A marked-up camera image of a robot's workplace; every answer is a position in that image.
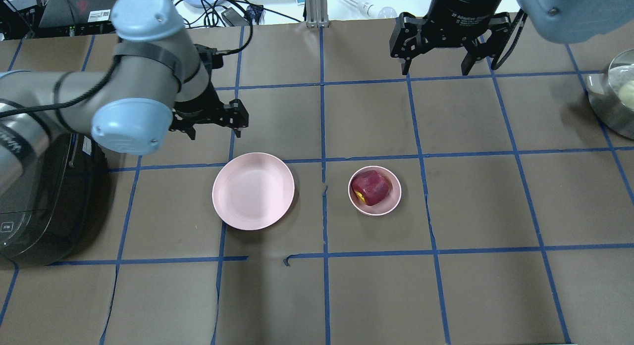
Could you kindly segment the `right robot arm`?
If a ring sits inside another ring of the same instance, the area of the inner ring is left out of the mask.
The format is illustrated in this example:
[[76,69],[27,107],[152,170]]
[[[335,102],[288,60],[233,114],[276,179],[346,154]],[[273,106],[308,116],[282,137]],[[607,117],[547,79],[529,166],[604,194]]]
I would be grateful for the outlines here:
[[514,51],[527,19],[557,44],[575,44],[612,32],[633,19],[633,0],[516,0],[514,18],[498,12],[501,0],[431,0],[425,16],[399,14],[389,54],[408,74],[412,59],[435,48],[464,48],[461,73],[490,58],[497,70]]

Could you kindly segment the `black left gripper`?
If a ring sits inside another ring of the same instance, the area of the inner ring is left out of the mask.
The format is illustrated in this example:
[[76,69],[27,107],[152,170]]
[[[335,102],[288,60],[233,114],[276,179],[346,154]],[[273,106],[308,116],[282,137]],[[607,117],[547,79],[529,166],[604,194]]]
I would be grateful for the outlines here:
[[196,140],[197,124],[215,124],[233,129],[235,138],[241,138],[242,131],[249,127],[249,113],[240,99],[228,103],[220,100],[215,88],[191,100],[179,101],[174,105],[172,131],[180,131],[190,140]]

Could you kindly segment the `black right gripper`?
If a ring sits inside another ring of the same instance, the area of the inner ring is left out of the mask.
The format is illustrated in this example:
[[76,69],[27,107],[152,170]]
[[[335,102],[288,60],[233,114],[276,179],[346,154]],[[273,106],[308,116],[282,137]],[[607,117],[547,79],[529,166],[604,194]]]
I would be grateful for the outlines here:
[[424,16],[401,12],[389,39],[389,55],[400,59],[401,73],[407,76],[412,60],[435,48],[460,48],[467,53],[461,63],[462,76],[490,57],[504,63],[503,54],[513,33],[507,12],[497,13],[502,0],[431,0]]

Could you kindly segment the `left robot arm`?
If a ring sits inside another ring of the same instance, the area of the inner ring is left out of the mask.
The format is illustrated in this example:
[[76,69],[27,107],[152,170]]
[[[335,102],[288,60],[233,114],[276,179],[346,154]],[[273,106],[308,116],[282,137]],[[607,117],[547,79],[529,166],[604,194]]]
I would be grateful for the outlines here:
[[223,103],[212,84],[213,65],[239,48],[193,43],[172,0],[117,0],[109,17],[119,41],[107,72],[2,73],[2,193],[63,134],[148,155],[168,131],[195,139],[195,125],[217,124],[239,137],[249,126],[244,104]]

